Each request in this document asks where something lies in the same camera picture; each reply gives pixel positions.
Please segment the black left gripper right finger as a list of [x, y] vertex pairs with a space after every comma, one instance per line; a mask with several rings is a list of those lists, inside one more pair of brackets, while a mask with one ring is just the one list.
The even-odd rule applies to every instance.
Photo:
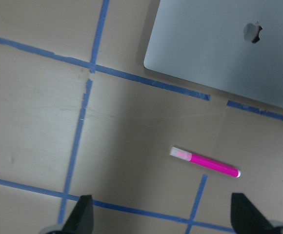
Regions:
[[237, 234], [280, 234], [243, 193], [232, 193], [230, 222]]

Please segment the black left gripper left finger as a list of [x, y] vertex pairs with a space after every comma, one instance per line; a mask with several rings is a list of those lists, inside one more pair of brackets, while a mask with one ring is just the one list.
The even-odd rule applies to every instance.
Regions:
[[91, 234], [94, 228], [93, 199], [82, 195], [63, 226], [62, 234]]

